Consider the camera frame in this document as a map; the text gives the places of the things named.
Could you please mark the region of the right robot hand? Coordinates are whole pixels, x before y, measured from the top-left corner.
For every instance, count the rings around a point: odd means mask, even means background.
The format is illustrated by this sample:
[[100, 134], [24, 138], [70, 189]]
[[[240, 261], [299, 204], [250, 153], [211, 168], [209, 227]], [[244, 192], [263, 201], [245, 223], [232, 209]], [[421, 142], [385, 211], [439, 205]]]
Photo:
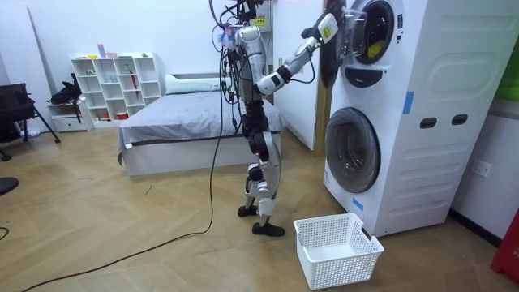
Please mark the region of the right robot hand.
[[303, 39], [315, 39], [315, 41], [324, 45], [329, 43], [338, 32], [338, 24], [332, 13], [322, 14], [313, 27], [305, 28], [301, 37]]

